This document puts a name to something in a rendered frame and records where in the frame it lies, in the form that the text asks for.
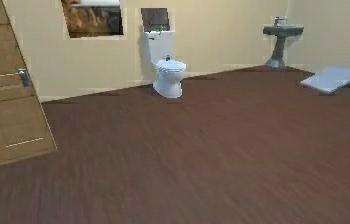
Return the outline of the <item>pale grey flat mat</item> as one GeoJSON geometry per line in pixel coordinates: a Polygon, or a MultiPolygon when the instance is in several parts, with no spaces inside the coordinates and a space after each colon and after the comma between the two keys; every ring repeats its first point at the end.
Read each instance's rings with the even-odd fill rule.
{"type": "Polygon", "coordinates": [[[331,94],[350,83],[350,68],[341,66],[327,66],[302,80],[300,84],[331,94]]]}

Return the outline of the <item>dark framed wall picture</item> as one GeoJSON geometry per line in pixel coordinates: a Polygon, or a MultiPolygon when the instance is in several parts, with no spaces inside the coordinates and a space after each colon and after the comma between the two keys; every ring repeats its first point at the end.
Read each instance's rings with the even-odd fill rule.
{"type": "Polygon", "coordinates": [[[164,31],[170,30],[168,10],[166,8],[142,8],[141,14],[145,32],[147,32],[149,22],[162,24],[164,31]]]}

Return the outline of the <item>grey pedestal sink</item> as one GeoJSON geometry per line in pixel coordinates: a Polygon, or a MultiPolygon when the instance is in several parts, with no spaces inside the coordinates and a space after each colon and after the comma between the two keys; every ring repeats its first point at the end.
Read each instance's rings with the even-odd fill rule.
{"type": "Polygon", "coordinates": [[[304,27],[297,25],[266,25],[263,27],[263,33],[265,35],[275,36],[276,42],[271,57],[265,63],[266,66],[271,68],[284,68],[284,48],[286,39],[289,37],[301,36],[303,34],[304,27]]]}

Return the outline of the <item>small green red plant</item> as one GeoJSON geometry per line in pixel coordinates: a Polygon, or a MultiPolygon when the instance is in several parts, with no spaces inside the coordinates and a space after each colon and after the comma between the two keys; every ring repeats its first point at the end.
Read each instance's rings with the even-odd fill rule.
{"type": "Polygon", "coordinates": [[[163,31],[164,29],[162,24],[153,24],[151,22],[148,23],[148,28],[147,28],[148,33],[158,32],[159,34],[161,34],[163,31]]]}

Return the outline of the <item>brown wooden room door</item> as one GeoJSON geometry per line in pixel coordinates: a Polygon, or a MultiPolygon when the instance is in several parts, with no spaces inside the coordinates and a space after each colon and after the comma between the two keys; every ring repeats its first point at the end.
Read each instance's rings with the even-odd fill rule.
{"type": "Polygon", "coordinates": [[[24,87],[18,69],[27,67],[0,0],[0,166],[56,150],[31,78],[24,87]]]}

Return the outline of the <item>white toilet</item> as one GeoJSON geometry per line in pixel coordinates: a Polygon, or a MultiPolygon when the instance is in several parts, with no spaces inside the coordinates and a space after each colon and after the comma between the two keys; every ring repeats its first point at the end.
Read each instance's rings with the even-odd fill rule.
{"type": "Polygon", "coordinates": [[[165,98],[182,96],[182,80],[187,65],[175,59],[173,53],[174,31],[144,32],[147,57],[155,68],[154,90],[165,98]]]}

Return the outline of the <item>brown framed wall picture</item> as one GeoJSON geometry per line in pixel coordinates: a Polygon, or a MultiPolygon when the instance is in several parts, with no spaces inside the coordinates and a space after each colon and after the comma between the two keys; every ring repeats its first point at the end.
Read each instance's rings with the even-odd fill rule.
{"type": "Polygon", "coordinates": [[[121,0],[60,0],[68,36],[123,35],[121,0]]]}

